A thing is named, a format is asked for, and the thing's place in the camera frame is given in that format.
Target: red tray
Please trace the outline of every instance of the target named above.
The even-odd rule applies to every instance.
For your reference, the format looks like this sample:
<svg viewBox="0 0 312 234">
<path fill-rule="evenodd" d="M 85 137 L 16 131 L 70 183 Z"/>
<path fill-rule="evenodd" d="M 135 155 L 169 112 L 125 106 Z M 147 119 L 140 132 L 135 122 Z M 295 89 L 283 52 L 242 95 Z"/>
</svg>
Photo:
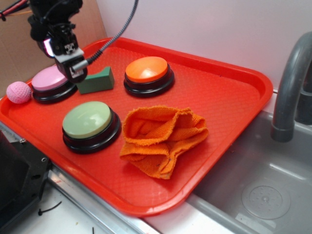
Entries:
<svg viewBox="0 0 312 234">
<path fill-rule="evenodd" d="M 85 55 L 89 57 L 107 41 L 87 46 Z M 175 73 L 175 84 L 168 92 L 152 98 L 132 97 L 125 92 L 125 68 L 144 56 L 168 61 Z M 76 92 L 49 105 L 33 99 L 18 105 L 4 97 L 0 101 L 0 121 L 116 209 L 140 217 L 159 214 L 183 202 L 273 93 L 270 80 L 259 72 L 130 39 L 118 39 L 107 48 L 88 68 L 89 74 L 106 66 L 111 66 L 115 77 L 113 90 L 84 95 Z M 122 121 L 138 107 L 190 107 L 206 119 L 209 136 L 179 157 L 170 180 L 148 177 L 120 160 L 122 135 L 98 153 L 72 153 L 62 141 L 62 121 L 75 106 L 95 100 L 109 105 Z"/>
</svg>

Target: gray sink basin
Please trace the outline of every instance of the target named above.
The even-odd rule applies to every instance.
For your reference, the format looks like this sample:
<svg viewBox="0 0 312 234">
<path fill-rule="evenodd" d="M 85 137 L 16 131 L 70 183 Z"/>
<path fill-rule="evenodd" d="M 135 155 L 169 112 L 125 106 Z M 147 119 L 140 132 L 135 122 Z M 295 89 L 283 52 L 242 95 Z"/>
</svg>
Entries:
<svg viewBox="0 0 312 234">
<path fill-rule="evenodd" d="M 271 121 L 261 112 L 188 202 L 235 233 L 312 233 L 311 127 L 296 123 L 293 140 L 279 143 Z"/>
</svg>

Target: gray faucet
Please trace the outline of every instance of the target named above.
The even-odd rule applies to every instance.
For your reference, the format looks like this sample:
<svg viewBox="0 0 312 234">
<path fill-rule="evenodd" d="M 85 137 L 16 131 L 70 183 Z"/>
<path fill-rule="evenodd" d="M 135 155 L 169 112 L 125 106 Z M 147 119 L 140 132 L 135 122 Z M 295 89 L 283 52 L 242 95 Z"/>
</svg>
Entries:
<svg viewBox="0 0 312 234">
<path fill-rule="evenodd" d="M 293 138 L 294 120 L 312 124 L 312 32 L 297 41 L 278 88 L 271 137 L 279 142 Z"/>
</svg>

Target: pink ball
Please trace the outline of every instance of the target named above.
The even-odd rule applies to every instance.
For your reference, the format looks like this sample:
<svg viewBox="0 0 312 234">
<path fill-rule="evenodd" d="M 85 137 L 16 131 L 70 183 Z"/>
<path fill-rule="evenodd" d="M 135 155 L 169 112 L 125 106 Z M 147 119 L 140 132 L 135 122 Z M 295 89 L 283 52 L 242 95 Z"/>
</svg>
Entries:
<svg viewBox="0 0 312 234">
<path fill-rule="evenodd" d="M 6 95 L 11 102 L 22 104 L 30 99 L 31 88 L 24 82 L 16 81 L 8 86 Z"/>
</svg>

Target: tray rim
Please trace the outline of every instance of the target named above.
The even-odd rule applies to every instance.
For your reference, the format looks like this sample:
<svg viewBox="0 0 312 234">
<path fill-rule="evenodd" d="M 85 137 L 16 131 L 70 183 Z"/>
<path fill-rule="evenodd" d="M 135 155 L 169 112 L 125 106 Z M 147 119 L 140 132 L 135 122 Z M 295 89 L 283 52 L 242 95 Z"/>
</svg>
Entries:
<svg viewBox="0 0 312 234">
<path fill-rule="evenodd" d="M 86 46 L 83 50 L 86 51 L 92 51 L 95 50 L 97 46 L 100 46 L 104 44 L 105 42 L 109 41 L 110 38 L 107 39 L 100 39 L 92 44 Z M 262 73 L 240 67 L 237 65 L 232 65 L 216 60 L 212 60 L 209 58 L 203 58 L 195 55 L 190 55 L 183 52 L 178 52 L 175 50 L 159 47 L 156 45 L 151 45 L 147 43 L 143 43 L 140 41 L 132 40 L 132 39 L 126 39 L 126 38 L 119 38 L 116 42 L 114 42 L 111 47 L 118 47 L 123 48 L 126 45 L 132 45 L 130 48 L 127 48 L 127 50 L 137 52 L 137 48 L 144 48 L 146 54 L 157 55 L 160 54 L 162 57 L 166 57 L 167 61 L 176 62 L 181 65 L 194 68 L 194 66 L 201 71 L 206 71 L 214 74 L 218 74 L 220 76 L 228 77 L 228 75 L 232 73 L 240 73 L 240 79 L 237 79 L 238 81 L 241 81 L 243 83 L 248 83 L 255 87 L 259 94 L 260 98 L 258 103 L 253 106 L 252 110 L 250 110 L 249 113 L 247 113 L 242 120 L 240 121 L 240 124 L 235 126 L 235 128 L 232 130 L 230 134 L 228 134 L 221 142 L 221 144 L 218 146 L 218 148 L 209 156 L 209 160 L 207 159 L 203 165 L 201 166 L 200 170 L 198 170 L 189 180 L 188 182 L 181 188 L 181 190 L 172 198 L 167 200 L 166 202 L 159 204 L 155 207 L 138 207 L 134 206 L 132 204 L 129 204 L 125 202 L 124 199 L 113 193 L 111 189 L 106 188 L 105 191 L 103 191 L 103 185 L 99 184 L 98 182 L 94 181 L 92 178 L 89 178 L 85 174 L 81 173 L 79 174 L 80 179 L 78 179 L 75 176 L 75 173 L 67 172 L 69 175 L 73 176 L 75 179 L 77 179 L 80 183 L 82 183 L 84 186 L 89 188 L 92 192 L 100 196 L 102 199 L 106 200 L 107 197 L 109 197 L 108 200 L 106 200 L 108 203 L 110 203 L 113 207 L 118 209 L 119 211 L 126 213 L 128 215 L 138 216 L 138 217 L 144 217 L 144 216 L 151 216 L 160 214 L 168 209 L 174 208 L 185 201 L 185 199 L 189 196 L 189 194 L 193 191 L 195 186 L 201 181 L 201 179 L 209 172 L 209 170 L 213 167 L 213 165 L 218 161 L 218 159 L 225 153 L 225 151 L 228 149 L 228 147 L 237 139 L 237 137 L 245 130 L 245 128 L 249 125 L 249 123 L 257 116 L 257 114 L 261 111 L 261 109 L 264 107 L 264 105 L 270 100 L 272 94 L 273 94 L 273 85 L 271 81 Z M 257 79 L 257 85 L 254 83 L 251 83 L 249 78 L 250 76 L 253 76 Z M 26 138 L 28 141 L 30 141 L 32 144 L 34 144 L 39 150 L 41 150 L 43 153 L 49 155 L 49 154 L 59 154 L 57 151 L 52 149 L 52 147 L 48 147 L 45 144 L 43 144 L 40 140 L 36 139 L 34 136 L 32 136 L 27 130 L 20 127 L 17 123 L 15 123 L 13 120 L 9 119 L 3 111 L 5 111 L 5 108 L 8 108 L 8 105 L 10 104 L 10 101 L 8 100 L 7 96 L 4 96 L 0 100 L 0 121 L 3 122 L 5 125 L 7 125 L 10 129 L 12 129 L 14 132 L 19 134 L 21 137 Z M 67 158 L 54 158 L 52 160 L 58 167 L 60 167 L 60 164 L 66 163 L 68 165 L 75 166 L 73 163 L 71 163 L 70 160 Z"/>
</svg>

